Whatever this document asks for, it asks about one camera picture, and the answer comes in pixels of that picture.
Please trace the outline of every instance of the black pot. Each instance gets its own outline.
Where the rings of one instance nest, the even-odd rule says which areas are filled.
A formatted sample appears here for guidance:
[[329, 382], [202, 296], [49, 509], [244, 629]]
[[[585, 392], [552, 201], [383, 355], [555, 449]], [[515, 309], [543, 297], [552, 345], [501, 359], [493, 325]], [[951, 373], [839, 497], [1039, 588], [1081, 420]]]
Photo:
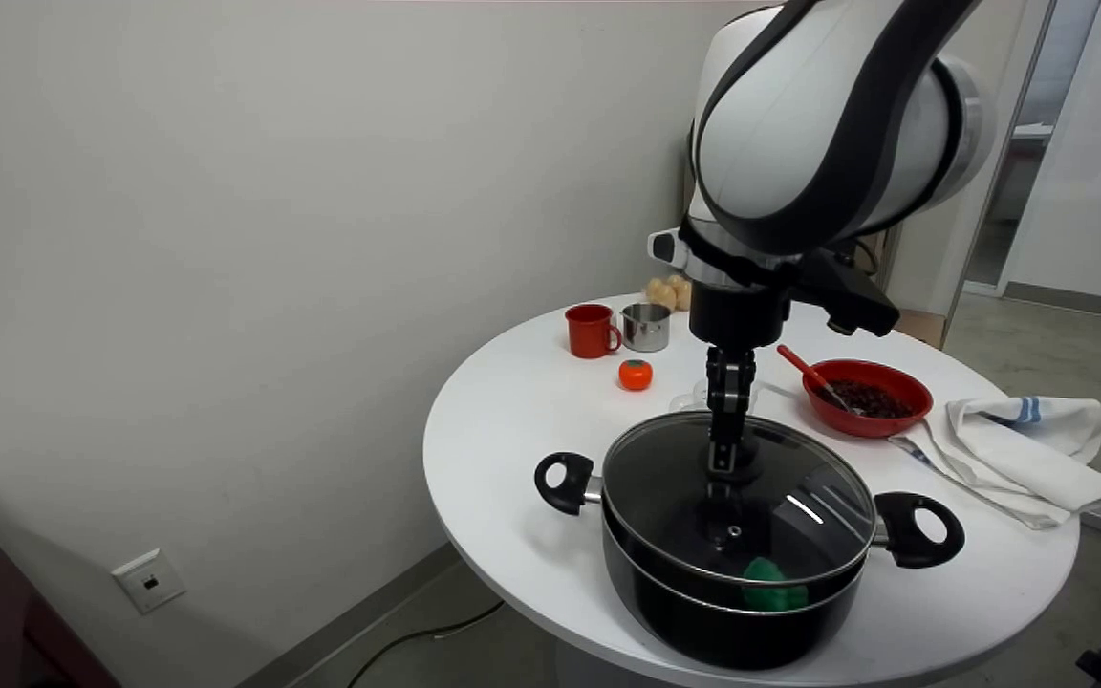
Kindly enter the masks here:
[[[872, 497], [803, 431], [748, 417], [752, 472], [728, 487], [709, 481], [709, 436], [709, 413], [668, 413], [623, 431], [602, 481], [585, 457], [535, 468], [558, 512], [602, 503], [611, 587], [679, 654], [733, 669], [795, 663], [845, 619], [868, 547], [886, 547], [901, 571], [962, 550], [962, 526], [944, 504]], [[942, 542], [916, 512], [944, 526]]]

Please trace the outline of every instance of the pot lid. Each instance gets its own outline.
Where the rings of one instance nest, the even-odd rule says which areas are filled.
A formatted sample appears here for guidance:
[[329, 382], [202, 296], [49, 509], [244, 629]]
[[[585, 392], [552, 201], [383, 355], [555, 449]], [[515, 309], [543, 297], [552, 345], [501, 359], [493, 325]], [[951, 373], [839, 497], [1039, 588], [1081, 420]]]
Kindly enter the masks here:
[[857, 472], [811, 436], [747, 417], [748, 481], [709, 481], [713, 417], [635, 424], [604, 462], [604, 503], [663, 559], [737, 587], [849, 571], [877, 528]]

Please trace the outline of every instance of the round white table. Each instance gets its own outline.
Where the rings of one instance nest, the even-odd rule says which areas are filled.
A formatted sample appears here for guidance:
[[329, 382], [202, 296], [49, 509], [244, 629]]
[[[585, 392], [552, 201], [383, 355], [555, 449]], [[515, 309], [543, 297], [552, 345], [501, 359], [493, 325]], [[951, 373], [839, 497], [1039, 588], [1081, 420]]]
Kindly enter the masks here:
[[[984, 375], [909, 337], [839, 337], [813, 308], [790, 308], [783, 345], [803, 359], [879, 359], [916, 375], [936, 408], [951, 397], [999, 394]], [[947, 677], [1025, 631], [1063, 588], [1077, 555], [1077, 519], [1029, 533], [947, 487], [899, 443], [845, 440], [800, 397], [800, 375], [756, 354], [752, 417], [790, 424], [834, 449], [872, 495], [913, 489], [944, 503], [969, 547], [936, 571], [899, 571], [868, 550], [843, 631], [806, 657], [733, 675], [691, 663], [651, 635], [620, 599], [602, 555], [602, 512], [561, 517], [533, 487], [552, 452], [604, 459], [614, 436], [668, 408], [705, 404], [705, 345], [674, 318], [667, 354], [641, 355], [658, 378], [646, 394], [614, 385], [608, 359], [566, 354], [561, 309], [533, 318], [479, 347], [440, 392], [425, 427], [431, 504], [470, 571], [555, 640], [620, 669], [668, 684], [922, 684]]]

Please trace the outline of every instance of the cable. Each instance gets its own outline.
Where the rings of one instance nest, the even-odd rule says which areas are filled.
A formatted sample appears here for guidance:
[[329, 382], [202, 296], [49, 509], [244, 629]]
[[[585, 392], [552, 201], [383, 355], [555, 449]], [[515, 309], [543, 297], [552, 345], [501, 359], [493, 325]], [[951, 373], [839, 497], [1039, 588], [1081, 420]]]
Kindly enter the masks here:
[[481, 607], [479, 616], [468, 616], [468, 619], [458, 619], [458, 622], [412, 631], [412, 635], [403, 635], [403, 640], [385, 644], [380, 654], [371, 654], [371, 657], [358, 667], [358, 675], [351, 677], [347, 688], [356, 688], [356, 684], [365, 680], [365, 675], [368, 675], [375, 663], [383, 663], [395, 647], [418, 644], [418, 640], [431, 640], [431, 635], [462, 631], [462, 629], [481, 622], [487, 616], [493, 616], [493, 613], [501, 613], [501, 607], [504, 607], [504, 606], [498, 599], [498, 606], [491, 606], [491, 607]]

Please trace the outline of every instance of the pot handle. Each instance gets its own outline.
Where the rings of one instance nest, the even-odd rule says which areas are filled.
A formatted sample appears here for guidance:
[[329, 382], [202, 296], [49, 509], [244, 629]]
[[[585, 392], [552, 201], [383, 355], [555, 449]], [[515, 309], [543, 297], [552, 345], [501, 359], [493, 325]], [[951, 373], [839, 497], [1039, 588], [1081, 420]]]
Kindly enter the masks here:
[[[942, 561], [956, 559], [969, 542], [959, 517], [947, 512], [942, 503], [929, 503], [922, 495], [879, 495], [877, 504], [879, 504], [879, 517], [886, 528], [879, 547], [886, 547], [901, 571], [942, 568]], [[944, 526], [942, 542], [932, 542], [916, 528], [916, 512], [932, 512]]]
[[535, 487], [541, 487], [543, 503], [566, 517], [576, 517], [585, 503], [602, 497], [592, 489], [592, 462], [585, 457], [571, 457], [571, 452], [547, 457], [535, 468]]

